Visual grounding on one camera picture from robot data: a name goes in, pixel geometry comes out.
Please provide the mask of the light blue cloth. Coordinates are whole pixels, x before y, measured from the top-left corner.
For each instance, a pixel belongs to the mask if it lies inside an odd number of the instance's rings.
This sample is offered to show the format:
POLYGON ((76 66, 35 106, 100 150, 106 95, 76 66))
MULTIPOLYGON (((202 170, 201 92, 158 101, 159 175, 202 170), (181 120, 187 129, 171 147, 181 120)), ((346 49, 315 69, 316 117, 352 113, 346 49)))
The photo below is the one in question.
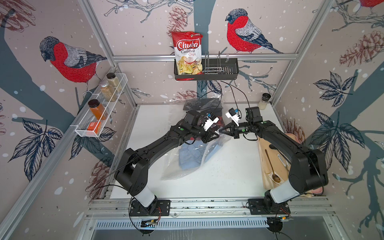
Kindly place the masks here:
POLYGON ((188 141, 179 149, 179 166, 183 171, 199 168, 208 162, 223 146, 220 140, 203 143, 201 140, 188 141))

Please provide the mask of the clear plastic vacuum bag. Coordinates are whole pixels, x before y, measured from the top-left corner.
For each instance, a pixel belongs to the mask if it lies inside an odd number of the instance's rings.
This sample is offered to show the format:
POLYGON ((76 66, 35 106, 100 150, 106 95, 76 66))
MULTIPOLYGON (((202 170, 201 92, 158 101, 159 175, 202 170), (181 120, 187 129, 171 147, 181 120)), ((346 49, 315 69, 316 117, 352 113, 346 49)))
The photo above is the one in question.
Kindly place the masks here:
POLYGON ((162 180, 180 179, 197 171, 230 140, 230 137, 219 133, 219 129, 224 126, 221 97, 221 95, 214 94, 202 98, 171 99, 172 107, 168 121, 170 127, 175 125, 181 118, 184 118, 187 111, 195 110, 207 115, 209 118, 211 115, 219 118, 218 122, 211 126, 211 130, 215 132, 213 136, 218 138, 204 143, 199 137, 191 137, 189 140, 183 141, 180 147, 169 151, 165 154, 162 180))

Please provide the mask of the grey pinstriped shirt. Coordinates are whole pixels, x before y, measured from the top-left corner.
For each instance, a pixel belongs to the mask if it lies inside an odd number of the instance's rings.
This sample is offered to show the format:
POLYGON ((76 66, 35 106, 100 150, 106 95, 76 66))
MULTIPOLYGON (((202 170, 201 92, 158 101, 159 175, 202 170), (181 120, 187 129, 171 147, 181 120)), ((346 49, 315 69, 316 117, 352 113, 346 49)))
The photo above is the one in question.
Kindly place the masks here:
POLYGON ((190 101, 187 101, 184 104, 183 110, 189 111, 200 111, 203 112, 214 112, 221 110, 222 103, 220 98, 203 98, 203 99, 193 99, 190 101))

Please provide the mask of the red black plaid shirt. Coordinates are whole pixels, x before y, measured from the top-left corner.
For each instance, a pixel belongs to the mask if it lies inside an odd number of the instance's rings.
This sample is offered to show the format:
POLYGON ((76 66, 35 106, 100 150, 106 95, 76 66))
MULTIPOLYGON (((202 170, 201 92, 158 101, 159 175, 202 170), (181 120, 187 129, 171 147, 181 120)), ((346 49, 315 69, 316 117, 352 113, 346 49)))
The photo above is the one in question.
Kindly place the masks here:
POLYGON ((225 126, 226 124, 224 123, 223 117, 219 116, 218 118, 219 118, 219 120, 217 123, 215 123, 215 126, 219 126, 220 128, 225 126))

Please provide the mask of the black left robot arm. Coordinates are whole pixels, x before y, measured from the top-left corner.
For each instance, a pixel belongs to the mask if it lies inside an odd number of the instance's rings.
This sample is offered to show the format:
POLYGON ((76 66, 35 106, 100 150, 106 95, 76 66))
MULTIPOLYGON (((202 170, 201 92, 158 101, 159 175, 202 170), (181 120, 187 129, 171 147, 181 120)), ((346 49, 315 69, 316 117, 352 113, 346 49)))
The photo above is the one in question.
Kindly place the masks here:
POLYGON ((168 132, 146 147, 125 150, 114 173, 114 179, 134 197, 143 208, 155 207, 157 197, 147 187, 149 168, 163 155, 185 144, 190 139, 200 139, 208 143, 219 137, 213 130, 219 117, 203 115, 190 110, 186 116, 171 126, 168 132))

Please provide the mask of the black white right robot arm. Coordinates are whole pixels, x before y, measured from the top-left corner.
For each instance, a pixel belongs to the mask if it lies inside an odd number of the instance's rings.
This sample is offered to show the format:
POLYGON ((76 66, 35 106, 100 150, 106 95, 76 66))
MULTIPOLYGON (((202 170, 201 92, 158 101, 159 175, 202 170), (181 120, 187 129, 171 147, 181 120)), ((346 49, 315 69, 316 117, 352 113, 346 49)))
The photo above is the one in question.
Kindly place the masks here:
POLYGON ((307 191, 329 183, 325 154, 297 143, 283 133, 273 122, 264 121, 258 107, 246 108, 246 121, 234 120, 220 129, 221 134, 238 139, 241 134, 254 133, 270 142, 290 162, 288 179, 280 186, 265 192, 263 205, 269 211, 307 191))

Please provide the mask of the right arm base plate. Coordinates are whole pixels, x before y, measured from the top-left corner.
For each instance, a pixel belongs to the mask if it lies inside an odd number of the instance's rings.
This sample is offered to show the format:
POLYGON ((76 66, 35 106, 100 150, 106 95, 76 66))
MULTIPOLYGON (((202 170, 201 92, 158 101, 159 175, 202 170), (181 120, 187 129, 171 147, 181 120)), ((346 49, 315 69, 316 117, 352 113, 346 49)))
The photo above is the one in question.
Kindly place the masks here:
POLYGON ((248 199, 246 208, 250 210, 251 215, 290 215, 288 203, 277 204, 268 202, 263 198, 248 199))

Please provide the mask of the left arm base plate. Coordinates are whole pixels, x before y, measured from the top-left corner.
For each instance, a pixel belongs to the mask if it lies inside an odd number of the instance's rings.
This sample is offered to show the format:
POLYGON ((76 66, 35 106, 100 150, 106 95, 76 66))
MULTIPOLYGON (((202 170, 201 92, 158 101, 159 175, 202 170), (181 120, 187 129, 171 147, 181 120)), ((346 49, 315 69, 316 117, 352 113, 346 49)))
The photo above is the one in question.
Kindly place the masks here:
POLYGON ((155 199, 148 207, 133 199, 129 211, 130 217, 169 216, 171 201, 155 199))

